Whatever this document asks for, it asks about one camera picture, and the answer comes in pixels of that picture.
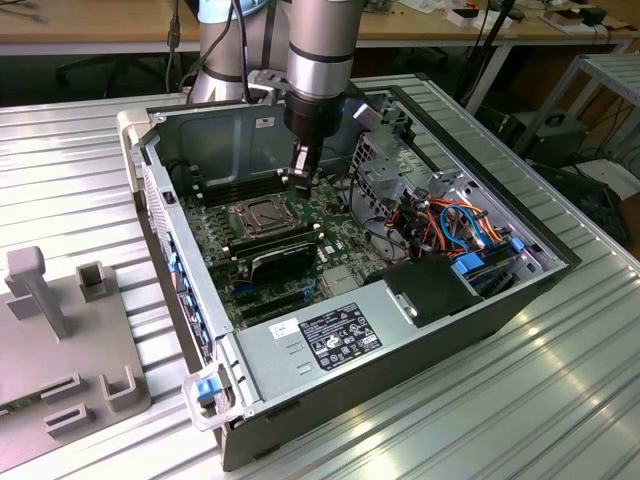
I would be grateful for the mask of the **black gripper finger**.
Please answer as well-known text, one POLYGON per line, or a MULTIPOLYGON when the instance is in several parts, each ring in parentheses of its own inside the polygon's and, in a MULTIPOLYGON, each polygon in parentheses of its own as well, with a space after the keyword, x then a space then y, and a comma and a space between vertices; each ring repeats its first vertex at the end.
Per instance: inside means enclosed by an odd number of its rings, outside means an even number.
POLYGON ((282 176, 282 182, 297 197, 309 199, 312 190, 312 162, 309 147, 295 143, 292 159, 286 173, 282 176))
POLYGON ((316 176, 316 171, 318 169, 319 162, 322 156, 322 145, 321 144, 311 144, 308 147, 308 155, 307 155, 307 172, 308 172, 308 182, 307 185, 309 188, 313 185, 313 179, 316 176))

